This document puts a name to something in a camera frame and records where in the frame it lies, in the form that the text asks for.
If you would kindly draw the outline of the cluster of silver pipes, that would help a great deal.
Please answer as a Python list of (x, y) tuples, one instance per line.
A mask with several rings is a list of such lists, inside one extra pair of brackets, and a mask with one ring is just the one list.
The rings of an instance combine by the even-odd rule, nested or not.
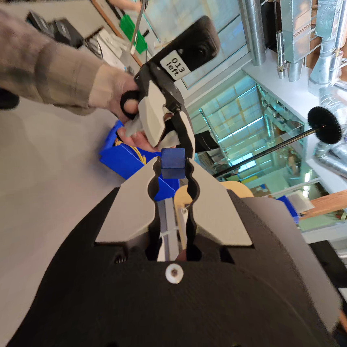
[(315, 34), (321, 37), (320, 54), (309, 77), (309, 91), (319, 97), (319, 106), (332, 112), (342, 127), (342, 138), (336, 144), (316, 144), (314, 157), (325, 168), (347, 177), (346, 162), (346, 99), (338, 90), (346, 92), (346, 81), (341, 81), (342, 67), (346, 66), (342, 50), (346, 43), (346, 1), (318, 1)]

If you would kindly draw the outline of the cardboard boxes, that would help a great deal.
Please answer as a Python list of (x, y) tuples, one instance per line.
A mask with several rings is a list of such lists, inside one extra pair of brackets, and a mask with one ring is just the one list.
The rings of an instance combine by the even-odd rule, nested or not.
[(264, 197), (271, 195), (271, 191), (266, 184), (261, 184), (256, 187), (250, 188), (250, 191), (254, 197)]

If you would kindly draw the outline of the blue storage bin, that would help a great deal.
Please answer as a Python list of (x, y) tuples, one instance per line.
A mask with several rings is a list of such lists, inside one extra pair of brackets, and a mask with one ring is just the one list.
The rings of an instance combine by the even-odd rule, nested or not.
[(276, 200), (281, 201), (285, 204), (287, 210), (289, 211), (290, 215), (292, 216), (294, 222), (296, 224), (299, 224), (299, 214), (294, 208), (293, 204), (290, 202), (289, 198), (287, 196), (281, 196), (277, 198)]
[[(161, 157), (161, 153), (134, 149), (119, 142), (117, 131), (122, 127), (123, 123), (117, 120), (100, 151), (100, 162), (127, 180), (145, 165), (144, 160), (148, 163), (154, 157)], [(179, 179), (163, 179), (162, 175), (159, 176), (158, 182), (159, 192), (155, 196), (156, 201), (173, 198), (180, 187)]]

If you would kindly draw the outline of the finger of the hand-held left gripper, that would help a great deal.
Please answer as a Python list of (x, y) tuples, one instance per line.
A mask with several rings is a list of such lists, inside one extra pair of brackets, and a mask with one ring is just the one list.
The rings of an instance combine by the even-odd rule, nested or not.
[(138, 104), (140, 121), (152, 147), (157, 147), (165, 130), (164, 106), (166, 99), (157, 85), (149, 81), (148, 95)]
[(185, 150), (186, 158), (194, 159), (196, 141), (189, 116), (184, 111), (177, 111), (171, 119), (175, 132), (178, 135), (179, 144), (177, 148), (183, 148)]

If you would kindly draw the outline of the person's left hand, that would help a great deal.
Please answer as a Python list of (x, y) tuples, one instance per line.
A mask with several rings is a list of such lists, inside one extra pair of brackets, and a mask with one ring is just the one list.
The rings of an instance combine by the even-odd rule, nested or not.
[[(88, 106), (114, 113), (125, 125), (129, 119), (122, 112), (120, 99), (125, 92), (137, 89), (137, 84), (131, 75), (110, 65), (102, 65), (96, 74), (91, 88)], [(125, 128), (120, 128), (118, 135), (120, 140), (126, 145), (141, 148), (148, 152), (159, 152), (157, 147), (150, 145), (144, 132), (137, 132), (127, 137)]]

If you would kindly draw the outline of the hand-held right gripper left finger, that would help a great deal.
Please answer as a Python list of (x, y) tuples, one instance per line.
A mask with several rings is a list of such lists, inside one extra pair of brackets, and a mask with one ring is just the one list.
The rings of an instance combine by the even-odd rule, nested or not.
[(100, 245), (140, 247), (149, 261), (157, 261), (162, 245), (161, 223), (155, 196), (161, 159), (154, 157), (119, 188), (95, 239)]

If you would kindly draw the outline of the black floor lamp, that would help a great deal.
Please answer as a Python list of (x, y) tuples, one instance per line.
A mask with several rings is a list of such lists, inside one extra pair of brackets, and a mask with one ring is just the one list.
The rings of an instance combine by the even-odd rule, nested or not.
[(230, 168), (224, 169), (219, 173), (214, 174), (213, 177), (216, 179), (223, 177), (231, 173), (233, 170), (236, 170), (241, 166), (248, 164), (251, 161), (260, 159), (268, 154), (271, 154), (288, 145), (291, 145), (294, 142), (299, 141), (311, 134), (315, 134), (316, 137), (325, 144), (336, 144), (342, 138), (342, 127), (339, 124), (338, 119), (332, 112), (330, 112), (324, 107), (316, 106), (309, 111), (308, 125), (310, 126), (309, 130), (300, 133), (294, 137), (291, 137), (288, 140), (285, 140), (277, 145), (274, 145), (273, 147), (266, 149), (255, 156), (252, 156), (235, 165), (232, 165)]

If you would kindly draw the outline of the silver rectangular air duct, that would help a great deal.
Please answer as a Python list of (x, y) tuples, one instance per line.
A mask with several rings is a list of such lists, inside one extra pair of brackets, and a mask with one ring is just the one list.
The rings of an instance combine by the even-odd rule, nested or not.
[(315, 35), (317, 1), (280, 0), (280, 30), (290, 82), (301, 78), (303, 67), (313, 69), (321, 39)]

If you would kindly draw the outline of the silver spiral duct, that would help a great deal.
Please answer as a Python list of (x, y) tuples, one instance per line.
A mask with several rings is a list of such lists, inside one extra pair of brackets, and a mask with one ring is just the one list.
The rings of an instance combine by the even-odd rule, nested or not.
[(263, 31), (261, 3), (258, 0), (245, 0), (244, 7), (252, 64), (257, 67), (266, 61), (266, 45)]

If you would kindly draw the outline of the black angular panel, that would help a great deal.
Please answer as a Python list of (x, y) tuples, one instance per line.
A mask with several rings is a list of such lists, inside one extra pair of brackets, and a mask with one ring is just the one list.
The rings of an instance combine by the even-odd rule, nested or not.
[(207, 152), (219, 148), (218, 142), (212, 137), (211, 133), (206, 130), (194, 135), (195, 153)]

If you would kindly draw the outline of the grey and wooden curved board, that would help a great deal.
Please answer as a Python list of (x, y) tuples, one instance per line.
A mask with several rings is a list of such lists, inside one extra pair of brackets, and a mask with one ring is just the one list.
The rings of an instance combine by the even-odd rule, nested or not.
[(170, 290), (181, 333), (202, 346), (334, 346), (341, 300), (285, 205), (227, 190), (253, 246), (200, 261), (184, 250)]

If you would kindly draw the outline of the white board stand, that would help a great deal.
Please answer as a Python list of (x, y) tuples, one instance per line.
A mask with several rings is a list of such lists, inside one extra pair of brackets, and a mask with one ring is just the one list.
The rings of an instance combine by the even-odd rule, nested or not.
[(176, 231), (179, 235), (182, 250), (186, 249), (187, 247), (186, 224), (188, 220), (189, 206), (190, 204), (185, 204), (183, 207), (178, 207), (175, 210)]

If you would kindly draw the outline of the wood-edged grey table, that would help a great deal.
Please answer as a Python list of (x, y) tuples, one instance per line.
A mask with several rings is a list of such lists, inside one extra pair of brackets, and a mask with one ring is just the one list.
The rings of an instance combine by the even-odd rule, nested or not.
[(126, 51), (130, 53), (132, 41), (128, 39), (128, 37), (120, 27), (121, 18), (123, 17), (121, 11), (116, 9), (113, 5), (105, 0), (91, 0), (90, 2), (102, 16), (103, 20), (107, 23), (111, 32), (114, 33), (117, 37), (124, 40), (127, 48)]

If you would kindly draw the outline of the thin curved board on stand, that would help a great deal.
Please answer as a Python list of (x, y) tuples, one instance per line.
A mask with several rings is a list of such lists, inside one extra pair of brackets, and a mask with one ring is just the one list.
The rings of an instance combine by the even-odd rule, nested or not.
[(149, 2), (148, 0), (141, 1), (141, 9), (140, 9), (140, 12), (137, 16), (136, 24), (134, 27), (134, 32), (132, 35), (131, 46), (130, 46), (130, 50), (129, 50), (129, 53), (131, 55), (135, 54), (137, 44), (140, 41), (140, 36), (141, 36), (140, 24), (141, 24), (141, 20), (142, 20), (143, 14), (145, 12), (145, 9), (148, 6), (148, 2)]

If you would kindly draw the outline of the blue cube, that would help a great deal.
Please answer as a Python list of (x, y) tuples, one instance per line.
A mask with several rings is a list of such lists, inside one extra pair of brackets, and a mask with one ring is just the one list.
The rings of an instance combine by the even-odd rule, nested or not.
[(163, 179), (185, 178), (184, 148), (167, 148), (161, 151), (161, 174)]

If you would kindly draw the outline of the green storage bin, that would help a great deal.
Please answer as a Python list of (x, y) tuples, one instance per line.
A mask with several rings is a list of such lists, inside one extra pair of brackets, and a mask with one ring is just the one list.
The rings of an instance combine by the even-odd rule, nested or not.
[(138, 29), (137, 33), (135, 34), (135, 24), (131, 19), (130, 15), (123, 15), (123, 17), (120, 20), (120, 28), (132, 44), (132, 54), (135, 51), (137, 51), (139, 54), (142, 54), (147, 50), (147, 42), (145, 41), (145, 38), (141, 34), (140, 30)]

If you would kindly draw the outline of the person's left forearm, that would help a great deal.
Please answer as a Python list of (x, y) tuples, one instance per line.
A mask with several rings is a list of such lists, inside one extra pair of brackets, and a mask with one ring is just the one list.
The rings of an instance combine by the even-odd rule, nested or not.
[(89, 115), (89, 95), (102, 60), (60, 44), (0, 11), (0, 86), (19, 97)]

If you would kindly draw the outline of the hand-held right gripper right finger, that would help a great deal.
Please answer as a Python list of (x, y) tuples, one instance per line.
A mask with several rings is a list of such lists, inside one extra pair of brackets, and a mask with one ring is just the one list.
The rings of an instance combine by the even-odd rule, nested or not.
[(189, 205), (186, 258), (200, 261), (208, 253), (219, 257), (229, 247), (252, 247), (253, 242), (228, 190), (193, 159), (186, 160)]

